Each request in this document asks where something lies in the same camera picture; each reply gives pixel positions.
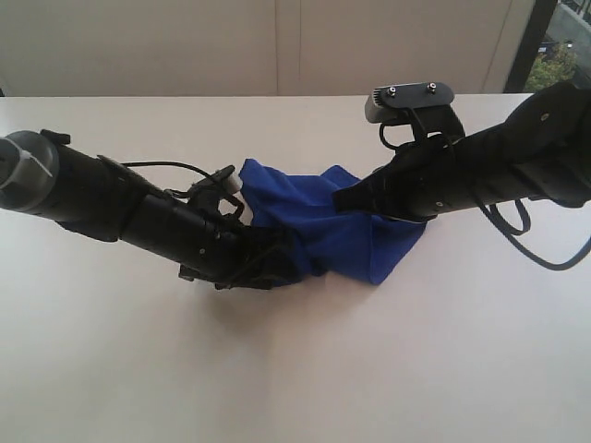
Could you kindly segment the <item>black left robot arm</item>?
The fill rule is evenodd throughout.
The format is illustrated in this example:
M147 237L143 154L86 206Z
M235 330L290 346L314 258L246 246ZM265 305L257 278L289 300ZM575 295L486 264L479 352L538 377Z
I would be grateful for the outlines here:
M188 190L161 189L119 163L70 148L68 134L13 132L1 139L1 207L56 222L105 243L123 241L179 264L179 277L216 289L270 290L299 281L282 228L246 225L235 167Z

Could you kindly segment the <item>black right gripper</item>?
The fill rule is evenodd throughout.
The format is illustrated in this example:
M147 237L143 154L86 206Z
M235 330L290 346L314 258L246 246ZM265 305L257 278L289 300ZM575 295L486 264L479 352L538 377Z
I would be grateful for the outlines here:
M447 138L410 142L359 183L332 193L337 212L358 211L408 222L476 206L475 185Z

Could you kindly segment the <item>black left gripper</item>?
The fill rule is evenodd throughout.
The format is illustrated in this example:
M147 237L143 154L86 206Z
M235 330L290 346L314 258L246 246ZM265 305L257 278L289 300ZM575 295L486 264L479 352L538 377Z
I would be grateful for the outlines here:
M177 230L184 247L178 273L183 280L265 291L303 280L298 268L283 267L295 265L292 237L283 228L180 219Z

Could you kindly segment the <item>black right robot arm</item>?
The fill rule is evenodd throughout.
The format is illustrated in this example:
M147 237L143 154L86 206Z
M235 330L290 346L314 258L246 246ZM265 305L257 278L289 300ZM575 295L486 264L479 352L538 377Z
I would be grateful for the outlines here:
M443 83L372 91L367 120L410 126L392 160L332 195L339 212L408 221L522 198L580 208L590 199L590 92L566 82L536 92L501 123L467 135Z

